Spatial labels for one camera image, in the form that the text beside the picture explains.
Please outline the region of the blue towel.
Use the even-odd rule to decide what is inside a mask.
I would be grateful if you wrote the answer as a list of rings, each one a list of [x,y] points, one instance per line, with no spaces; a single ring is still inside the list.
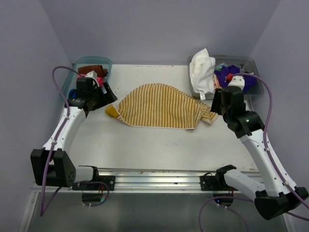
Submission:
[[[76,89],[71,89],[69,91],[68,98],[76,98]]]

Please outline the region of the yellow white striped towel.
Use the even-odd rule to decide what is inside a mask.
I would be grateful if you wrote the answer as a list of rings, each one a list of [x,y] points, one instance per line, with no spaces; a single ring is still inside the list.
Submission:
[[[161,83],[139,86],[105,113],[133,127],[181,130],[193,130],[200,121],[212,125],[218,118],[203,101]]]

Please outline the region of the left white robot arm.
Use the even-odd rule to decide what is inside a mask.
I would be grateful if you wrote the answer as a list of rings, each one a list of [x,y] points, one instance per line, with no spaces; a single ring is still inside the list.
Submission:
[[[69,151],[75,135],[91,111],[117,100],[108,82],[99,86],[90,77],[77,79],[76,89],[70,94],[60,121],[50,139],[30,155],[35,182],[38,186],[72,187],[83,184],[91,190],[100,184],[95,166],[73,164]]]

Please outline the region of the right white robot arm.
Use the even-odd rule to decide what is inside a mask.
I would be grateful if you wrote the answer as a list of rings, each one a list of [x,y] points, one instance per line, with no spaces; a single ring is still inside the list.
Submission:
[[[249,151],[263,183],[241,173],[233,165],[216,170],[215,184],[219,189],[232,187],[254,202],[259,214],[273,219],[297,208],[309,196],[287,174],[267,137],[266,128],[258,113],[246,110],[243,91],[236,86],[216,89],[211,111],[223,117]]]

